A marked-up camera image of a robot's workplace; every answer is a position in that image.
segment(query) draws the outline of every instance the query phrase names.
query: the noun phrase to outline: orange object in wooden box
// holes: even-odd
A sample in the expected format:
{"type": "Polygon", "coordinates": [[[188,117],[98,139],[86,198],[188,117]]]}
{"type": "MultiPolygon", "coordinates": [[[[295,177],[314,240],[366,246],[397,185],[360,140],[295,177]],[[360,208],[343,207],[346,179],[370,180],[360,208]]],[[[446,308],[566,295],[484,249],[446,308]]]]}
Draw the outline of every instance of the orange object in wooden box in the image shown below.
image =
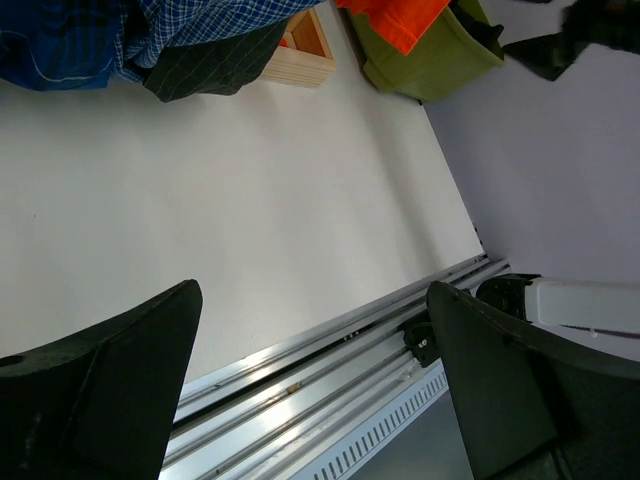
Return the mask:
{"type": "Polygon", "coordinates": [[[313,8],[291,18],[284,39],[287,47],[276,49],[262,72],[263,80],[318,88],[336,71],[336,62],[313,8]]]}

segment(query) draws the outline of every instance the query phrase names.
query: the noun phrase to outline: blue plaid cloth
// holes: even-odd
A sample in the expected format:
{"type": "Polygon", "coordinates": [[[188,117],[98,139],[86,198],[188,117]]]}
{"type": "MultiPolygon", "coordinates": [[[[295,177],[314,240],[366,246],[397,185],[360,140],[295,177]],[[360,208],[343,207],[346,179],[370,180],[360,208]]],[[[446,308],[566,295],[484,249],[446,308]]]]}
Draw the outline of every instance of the blue plaid cloth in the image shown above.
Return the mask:
{"type": "Polygon", "coordinates": [[[0,77],[32,90],[102,88],[119,0],[0,0],[0,77]]]}
{"type": "Polygon", "coordinates": [[[113,75],[141,82],[136,67],[153,68],[165,47],[184,47],[235,37],[271,25],[324,0],[137,0],[121,6],[113,75]],[[125,28],[133,9],[148,25],[125,28]]]}

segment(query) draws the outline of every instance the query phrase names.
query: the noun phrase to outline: orange fabric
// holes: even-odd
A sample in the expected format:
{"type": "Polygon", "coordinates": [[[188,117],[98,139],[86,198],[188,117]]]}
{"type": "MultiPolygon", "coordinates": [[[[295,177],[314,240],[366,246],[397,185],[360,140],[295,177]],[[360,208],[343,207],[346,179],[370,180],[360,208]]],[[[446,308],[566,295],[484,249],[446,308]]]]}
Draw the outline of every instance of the orange fabric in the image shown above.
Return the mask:
{"type": "Polygon", "coordinates": [[[420,37],[447,7],[450,0],[336,0],[351,13],[366,13],[369,25],[403,55],[416,46],[420,37]]]}

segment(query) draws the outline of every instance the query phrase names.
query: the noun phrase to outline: metal frame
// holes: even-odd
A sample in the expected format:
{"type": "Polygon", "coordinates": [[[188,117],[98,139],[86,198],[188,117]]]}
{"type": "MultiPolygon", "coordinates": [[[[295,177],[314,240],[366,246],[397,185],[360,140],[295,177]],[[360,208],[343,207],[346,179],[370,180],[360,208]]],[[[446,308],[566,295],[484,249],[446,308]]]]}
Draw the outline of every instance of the metal frame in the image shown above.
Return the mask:
{"type": "Polygon", "coordinates": [[[421,369],[399,331],[431,282],[471,289],[507,269],[463,262],[185,385],[176,422],[215,409],[177,430],[160,478],[348,478],[446,391],[440,362],[421,369]]]}

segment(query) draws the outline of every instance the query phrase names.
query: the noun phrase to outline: green bin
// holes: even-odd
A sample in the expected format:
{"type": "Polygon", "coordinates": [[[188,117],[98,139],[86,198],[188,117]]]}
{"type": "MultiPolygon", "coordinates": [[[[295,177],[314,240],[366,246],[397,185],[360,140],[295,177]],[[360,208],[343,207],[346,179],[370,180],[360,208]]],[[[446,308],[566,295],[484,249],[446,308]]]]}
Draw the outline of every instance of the green bin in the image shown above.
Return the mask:
{"type": "MultiPolygon", "coordinates": [[[[477,0],[459,5],[476,20],[489,23],[477,0]]],[[[383,92],[398,92],[425,102],[439,100],[504,65],[498,42],[491,50],[476,42],[446,8],[407,56],[385,42],[369,26],[366,15],[351,21],[367,56],[364,73],[383,92]]]]}

